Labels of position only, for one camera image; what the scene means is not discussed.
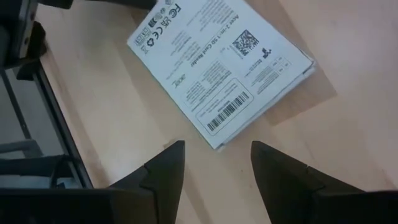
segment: recycling symbol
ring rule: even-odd
[[[152,47],[153,45],[155,45],[154,39],[153,39],[153,38],[148,39],[147,45],[148,45],[149,47]]]

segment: ce mark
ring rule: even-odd
[[[159,36],[163,34],[163,28],[158,27],[158,28],[156,28],[156,30],[159,30],[159,32],[155,31],[152,33],[152,35],[154,35],[156,37],[156,39],[159,39]]]

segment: wooden table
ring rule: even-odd
[[[398,2],[248,2],[320,68],[221,153],[126,45],[144,12],[89,1],[75,1],[69,11],[39,7],[50,49],[42,63],[96,187],[183,139],[177,223],[269,220],[252,173],[252,140],[361,189],[396,188]]]

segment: wooden surface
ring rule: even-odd
[[[86,1],[69,11],[39,8],[50,48],[42,63],[96,187],[184,139],[177,223],[269,221],[252,173],[252,140],[361,189],[396,188],[397,1],[248,2],[320,68],[221,153],[128,49],[142,11]]]

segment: qr code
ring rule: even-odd
[[[248,30],[245,30],[232,44],[243,56],[246,56],[259,44],[259,41]]]

